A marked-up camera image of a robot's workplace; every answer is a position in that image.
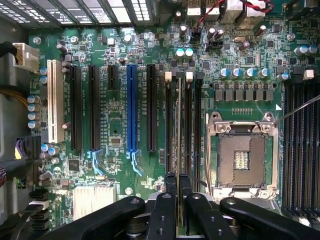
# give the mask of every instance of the black pcie slot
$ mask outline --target black pcie slot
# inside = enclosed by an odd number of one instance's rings
[[[173,105],[172,105],[172,84],[167,82],[165,84],[165,150],[166,150],[166,160],[165,160],[165,169],[167,173],[171,173],[172,169],[172,128],[173,128]]]
[[[98,150],[100,142],[100,73],[99,67],[89,66],[90,149]]]
[[[157,78],[156,65],[146,65],[146,147],[155,152],[157,132]]]
[[[117,65],[108,65],[108,90],[117,90],[118,89],[118,66]]]
[[[194,177],[201,179],[201,88],[202,79],[197,79],[194,86]],[[196,183],[194,191],[200,192],[200,184]]]
[[[307,82],[304,86],[304,102],[314,97],[313,84]],[[310,104],[303,110],[304,116],[304,141],[303,141],[303,198],[302,205],[305,210],[312,207],[312,175],[313,175],[313,112],[314,105]]]
[[[191,174],[192,166],[192,85],[184,88],[184,173]]]
[[[82,149],[82,79],[78,66],[70,68],[71,149]]]
[[[284,91],[284,114],[294,109],[295,89],[293,85],[286,85]],[[284,210],[290,209],[292,204],[292,179],[293,179],[293,121],[294,115],[284,119],[284,152],[283,152],[283,200]]]
[[[320,83],[314,84],[314,96],[320,94]],[[320,208],[320,101],[314,103],[313,121],[313,156],[314,156],[314,179],[313,179],[313,208]]]
[[[304,85],[296,84],[294,86],[294,104],[295,108],[304,103]],[[304,138],[304,112],[298,111],[294,115],[293,128],[293,207],[295,210],[300,210],[302,207],[302,185],[303,185],[303,138]]]

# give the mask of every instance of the white pci slot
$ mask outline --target white pci slot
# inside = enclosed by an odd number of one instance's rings
[[[48,135],[49,143],[65,140],[64,123],[64,75],[57,60],[47,60],[48,87]]]

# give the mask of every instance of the cpu power connector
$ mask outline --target cpu power connector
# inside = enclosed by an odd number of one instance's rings
[[[13,66],[33,73],[39,72],[39,50],[23,42],[12,44],[19,51],[19,57],[13,58]]]
[[[48,135],[50,143],[64,141],[64,76],[57,60],[47,60]]]

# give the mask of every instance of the pcie slot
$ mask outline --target pcie slot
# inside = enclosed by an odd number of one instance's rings
[[[295,107],[292,99],[295,96],[295,89],[292,85],[286,85],[284,91],[284,114],[289,113]],[[293,122],[294,115],[284,119],[284,152],[283,152],[283,199],[282,207],[288,210],[292,205],[292,180],[293,180]]]
[[[294,104],[295,108],[304,103],[304,85],[295,84]],[[300,210],[302,207],[303,186],[303,139],[304,139],[304,115],[303,111],[294,114],[294,137],[293,137],[293,207]]]
[[[137,151],[137,126],[138,126],[138,81],[137,65],[129,64],[126,67],[127,84],[127,153]]]
[[[304,86],[304,102],[314,97],[314,88],[311,82],[307,82]],[[305,210],[312,207],[312,175],[313,175],[313,112],[314,105],[310,104],[303,110],[304,115],[304,154],[303,154],[303,208]]]
[[[166,151],[166,160],[165,160],[165,169],[167,173],[173,171],[172,164],[172,151],[173,151],[173,142],[172,142],[172,131],[173,131],[173,103],[172,103],[172,76],[171,72],[166,72],[165,81],[165,151]]]
[[[108,90],[117,90],[118,89],[118,66],[117,65],[109,65],[107,68],[108,73],[108,82],[107,88]]]
[[[78,66],[70,68],[71,149],[82,149],[82,79]]]
[[[184,173],[191,174],[192,166],[192,85],[184,88]]]
[[[320,83],[314,85],[315,95],[320,94]],[[313,207],[315,209],[320,208],[320,101],[314,103],[314,147],[313,147],[313,156],[314,156],[314,187],[313,187]]]
[[[89,66],[90,150],[99,150],[100,140],[100,72],[99,67]]]
[[[194,177],[201,179],[201,88],[202,79],[197,79],[194,86]],[[194,191],[200,192],[199,183],[195,184]]]
[[[146,147],[149,152],[156,151],[157,132],[157,79],[156,65],[146,65]]]
[[[47,60],[48,140],[60,143],[65,139],[64,123],[64,78],[61,64]]]

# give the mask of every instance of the green circuit board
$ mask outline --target green circuit board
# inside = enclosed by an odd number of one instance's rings
[[[194,89],[192,90],[192,117],[195,111],[200,110],[201,131],[200,131],[200,170],[201,178],[205,179],[204,159],[206,149],[206,114],[209,116],[213,112],[219,112],[221,117],[227,121],[260,121],[266,112],[270,112],[278,119],[283,114],[283,82],[277,79],[278,60],[287,72],[292,65],[300,63],[308,65],[306,57],[296,58],[293,54],[297,46],[304,45],[312,39],[316,39],[317,34],[310,29],[304,31],[305,26],[310,21],[286,22],[284,17],[268,16],[259,25],[267,27],[266,33],[261,37],[255,37],[252,30],[236,30],[231,24],[208,23],[203,25],[203,33],[210,27],[223,29],[223,48],[219,51],[208,52],[206,45],[202,43],[191,43],[187,36],[186,39],[179,38],[179,27],[182,23],[170,22],[162,27],[135,27],[135,28],[88,28],[88,29],[50,29],[33,30],[29,35],[31,47],[39,49],[40,65],[46,67],[47,60],[59,60],[60,52],[56,45],[60,41],[65,42],[73,56],[72,64],[81,67],[82,73],[82,151],[71,149],[70,131],[65,131],[65,141],[57,144],[61,152],[59,154],[59,164],[53,165],[50,161],[44,163],[44,168],[52,173],[52,182],[46,188],[50,191],[50,224],[51,228],[62,223],[69,223],[73,216],[73,196],[72,190],[76,186],[107,185],[116,187],[117,199],[128,195],[142,197],[147,200],[151,193],[162,192],[165,189],[164,177],[166,174],[163,162],[164,149],[166,148],[166,95],[165,84],[157,77],[156,85],[156,151],[147,151],[147,83],[146,65],[155,64],[157,70],[163,67],[163,72],[170,72],[178,69],[180,72],[191,70],[194,74],[203,73],[203,85],[201,88],[201,103],[195,105]],[[185,23],[191,29],[193,23]],[[295,40],[289,42],[287,34],[295,33]],[[124,42],[124,36],[130,35],[130,43]],[[71,37],[78,37],[77,44],[71,44]],[[33,44],[33,38],[40,37],[41,44]],[[114,39],[113,45],[102,43],[102,38]],[[234,42],[235,37],[246,37],[250,41],[250,47],[245,51],[239,51],[240,43]],[[177,58],[177,49],[192,49],[191,59]],[[126,64],[121,65],[119,58],[125,58]],[[108,90],[106,66],[109,64],[118,65],[118,90]],[[139,176],[132,167],[132,163],[126,157],[127,151],[127,64],[138,66],[138,104],[137,104],[137,146],[140,150],[138,156],[138,167],[142,172]],[[90,150],[89,139],[89,88],[88,88],[88,67],[95,65],[100,68],[100,122],[101,122],[101,158],[100,170],[103,178],[99,176],[90,166],[92,161],[87,157]],[[268,69],[269,74],[266,78],[260,79],[253,77],[247,79],[241,74],[234,79],[228,76],[221,79],[219,71],[222,68],[239,68],[242,72],[253,68],[257,72],[264,68]],[[42,84],[40,76],[32,74],[30,79],[30,93],[40,95]],[[272,98],[269,100],[244,100],[243,98],[217,100],[217,89],[226,91],[238,90],[261,90],[272,91]],[[70,82],[68,76],[64,80],[64,121],[68,123],[70,116]],[[173,142],[176,140],[176,126],[178,122],[178,90],[172,96],[173,109]],[[47,109],[44,106],[41,110],[41,121],[47,121]],[[184,119],[184,108],[182,106],[182,122]],[[282,177],[282,125],[279,126],[279,145],[278,145],[278,196],[277,203],[281,205],[281,177]],[[121,139],[119,146],[112,146],[111,138]],[[218,166],[219,166],[219,142],[218,136],[211,138],[210,160],[212,184],[218,185]],[[273,138],[265,136],[265,156],[263,182],[270,184],[272,181]],[[78,166],[71,170],[69,160],[78,160]],[[61,187],[61,180],[69,180],[67,188]]]

